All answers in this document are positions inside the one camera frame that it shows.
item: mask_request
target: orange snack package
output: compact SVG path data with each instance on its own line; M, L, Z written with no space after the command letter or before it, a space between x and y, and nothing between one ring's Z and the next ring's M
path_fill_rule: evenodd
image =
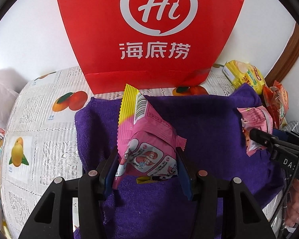
M263 87L262 95L264 96L266 108L272 116L273 127L279 129L289 109L288 93L281 83L275 81L273 87Z

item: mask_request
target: pink snack wrapper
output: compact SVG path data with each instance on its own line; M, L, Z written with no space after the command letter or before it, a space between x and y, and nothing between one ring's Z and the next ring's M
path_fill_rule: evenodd
M176 147L185 148L186 139L164 121L146 98L126 85L119 116L117 169L113 189L125 175L169 179L177 175Z
M266 149L266 147L253 141L249 137L249 132L253 128L260 129L264 132L272 134L273 120L269 112L264 106L257 108L237 108L241 113L241 123L243 133L246 138L246 152L248 156L252 156L258 149Z

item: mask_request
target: purple cloth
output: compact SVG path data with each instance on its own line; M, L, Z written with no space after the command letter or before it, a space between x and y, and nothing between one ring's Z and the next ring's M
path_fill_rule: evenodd
M242 85L231 96L146 97L177 134L187 139L185 153L199 169L217 178L240 177L265 207L283 186L279 166L266 150L246 154L241 115L236 108L261 105L259 96ZM75 115L78 152L86 171L95 169L116 144L121 100L91 98ZM218 200L216 238L220 238L222 200ZM183 195L178 178L137 185L127 176L101 204L108 238L189 238L196 202ZM80 238L79 231L75 237Z

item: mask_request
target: barcode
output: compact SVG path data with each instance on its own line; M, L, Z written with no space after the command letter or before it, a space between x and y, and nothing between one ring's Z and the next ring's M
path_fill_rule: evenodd
M147 99L145 99L145 97L141 93L138 93L136 95L134 125L136 121L145 116L146 105Z

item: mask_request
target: screw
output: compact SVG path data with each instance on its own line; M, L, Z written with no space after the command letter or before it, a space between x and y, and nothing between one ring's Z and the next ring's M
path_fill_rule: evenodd
M234 181L234 183L239 184L239 183L241 183L241 178L239 178L239 177L235 177L235 178L233 179L233 181Z
M56 184L60 183L61 181L62 181L62 177L56 177L54 179L54 183L56 183Z
M207 176L207 172L205 170L198 171L199 176Z
M97 171L96 170L89 171L89 176L93 177L95 175L97 175Z

